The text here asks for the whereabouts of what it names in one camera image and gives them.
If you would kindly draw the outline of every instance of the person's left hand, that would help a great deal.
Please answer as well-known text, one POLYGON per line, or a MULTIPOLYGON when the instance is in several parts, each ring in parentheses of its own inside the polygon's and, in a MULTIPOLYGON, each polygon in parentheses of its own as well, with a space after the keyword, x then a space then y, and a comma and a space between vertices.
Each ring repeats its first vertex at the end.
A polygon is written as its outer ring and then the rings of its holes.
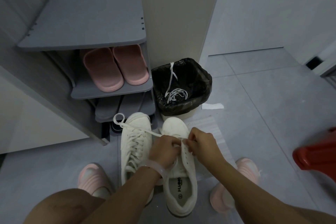
POLYGON ((174 147, 173 144, 181 145, 181 140, 173 136, 157 137, 149 152, 148 159, 167 169, 174 163, 177 155, 181 154, 181 147, 174 147))

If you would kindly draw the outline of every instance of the gray shelf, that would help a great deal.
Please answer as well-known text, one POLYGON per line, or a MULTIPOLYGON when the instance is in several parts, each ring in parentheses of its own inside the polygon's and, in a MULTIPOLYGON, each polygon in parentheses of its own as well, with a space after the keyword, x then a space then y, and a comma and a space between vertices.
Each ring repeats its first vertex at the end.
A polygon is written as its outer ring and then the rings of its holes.
MULTIPOLYGON (((155 114, 150 115, 150 119, 151 119, 151 128, 152 128, 152 130, 157 129, 157 127, 158 127, 158 120, 156 118, 156 115, 155 114)), ((113 137, 121 136, 121 133, 118 134, 118 133, 113 132, 112 129, 111 129, 111 126, 110 126, 110 136, 113 136, 113 137)))
POLYGON ((107 98, 99 98, 96 107, 96 121, 110 122, 116 113, 122 113, 128 118, 135 112, 143 112, 147 115, 155 113, 155 102, 153 91, 143 93, 134 93, 121 96, 113 96, 107 98))
POLYGON ((145 41, 141 0, 49 0, 18 47, 57 51, 145 41))
POLYGON ((76 87, 73 88, 71 97, 77 100, 83 99, 91 99, 91 98, 104 98, 118 95, 126 95, 131 93, 145 92, 149 91, 153 88, 153 80, 151 67, 149 63, 149 56, 147 52, 147 43, 140 44, 141 51, 143 57, 145 59, 146 65, 148 67, 149 79, 147 82, 141 85, 133 86, 129 85, 126 81, 124 82, 124 86, 122 86, 119 90, 114 92, 103 92, 97 88, 97 86, 92 81, 89 73, 83 67, 81 70, 79 77, 76 81, 76 87))

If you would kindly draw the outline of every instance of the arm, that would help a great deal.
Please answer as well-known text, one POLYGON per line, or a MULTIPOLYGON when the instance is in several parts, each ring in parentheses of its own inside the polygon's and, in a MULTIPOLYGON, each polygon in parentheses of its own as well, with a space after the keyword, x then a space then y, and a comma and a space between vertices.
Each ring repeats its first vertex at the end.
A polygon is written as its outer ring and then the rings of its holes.
POLYGON ((193 128, 189 138, 183 143, 230 192, 251 223, 310 223, 289 205, 255 185, 226 162, 212 134, 193 128))
MULTIPOLYGON (((149 159, 157 162, 164 168, 168 168, 180 153, 181 140, 162 136, 155 140, 149 159)), ((136 223, 142 209, 151 194, 160 174, 150 167, 140 167, 135 174, 106 202, 95 210, 83 224, 90 223, 136 223)))

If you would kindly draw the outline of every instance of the shoe rack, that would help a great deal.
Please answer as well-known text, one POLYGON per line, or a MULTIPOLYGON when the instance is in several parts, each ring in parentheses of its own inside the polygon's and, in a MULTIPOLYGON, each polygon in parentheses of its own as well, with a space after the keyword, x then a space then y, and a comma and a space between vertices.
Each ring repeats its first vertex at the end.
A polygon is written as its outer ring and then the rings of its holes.
POLYGON ((25 52, 46 53, 69 78, 71 97, 88 100, 96 108, 97 122, 111 122, 117 112, 127 118, 140 111, 151 117, 152 129, 157 127, 141 0, 49 0, 18 47, 25 52), (76 50, 131 44, 141 47, 148 81, 137 86, 124 81, 114 92, 99 90, 76 50))

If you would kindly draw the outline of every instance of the forearm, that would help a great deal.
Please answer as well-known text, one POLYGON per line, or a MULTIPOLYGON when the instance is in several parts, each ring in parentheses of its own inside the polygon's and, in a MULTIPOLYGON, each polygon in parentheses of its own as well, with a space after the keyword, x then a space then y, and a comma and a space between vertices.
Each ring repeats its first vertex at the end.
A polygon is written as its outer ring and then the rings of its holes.
POLYGON ((159 173, 154 169, 140 167, 121 189, 83 223, 136 223, 159 178, 159 173))
POLYGON ((224 159, 209 171, 230 192, 252 223, 308 224, 293 208, 251 182, 224 159))

